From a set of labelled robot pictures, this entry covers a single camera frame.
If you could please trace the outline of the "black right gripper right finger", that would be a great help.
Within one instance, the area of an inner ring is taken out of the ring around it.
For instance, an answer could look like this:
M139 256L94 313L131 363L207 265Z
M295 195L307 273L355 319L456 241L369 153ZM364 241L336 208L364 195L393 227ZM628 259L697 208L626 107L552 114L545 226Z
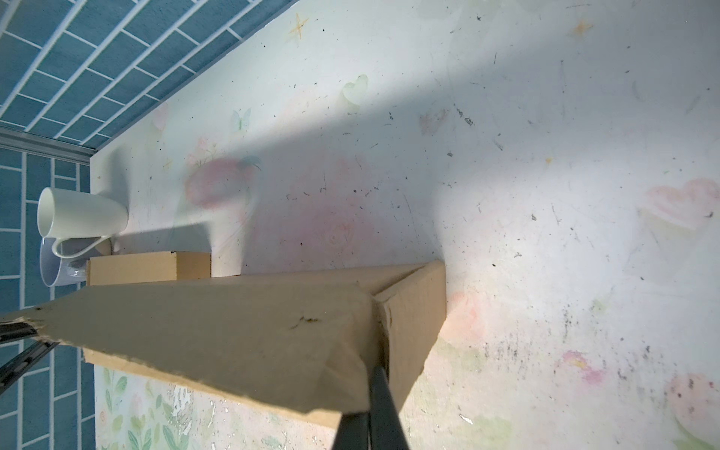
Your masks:
M383 367L375 367L369 382L369 448L409 450Z

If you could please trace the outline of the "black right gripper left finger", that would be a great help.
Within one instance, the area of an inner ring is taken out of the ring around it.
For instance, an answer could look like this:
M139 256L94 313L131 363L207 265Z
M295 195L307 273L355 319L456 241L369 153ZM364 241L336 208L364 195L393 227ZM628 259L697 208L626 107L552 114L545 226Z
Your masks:
M332 450L369 450L369 413L343 414Z

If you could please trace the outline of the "brown cardboard sheet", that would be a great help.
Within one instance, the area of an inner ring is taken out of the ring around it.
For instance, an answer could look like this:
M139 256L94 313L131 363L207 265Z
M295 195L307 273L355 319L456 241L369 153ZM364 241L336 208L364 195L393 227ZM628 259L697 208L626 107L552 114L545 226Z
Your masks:
M95 365L333 428L369 410L377 367L401 408L445 319L435 261L88 286L2 323Z

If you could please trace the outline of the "brown cardboard box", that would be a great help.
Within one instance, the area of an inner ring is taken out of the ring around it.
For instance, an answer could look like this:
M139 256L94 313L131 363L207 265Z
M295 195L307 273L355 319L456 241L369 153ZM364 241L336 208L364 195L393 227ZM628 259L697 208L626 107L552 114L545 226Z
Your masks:
M187 251L100 256L89 260L86 282L89 286L104 286L210 279L211 262L210 253Z

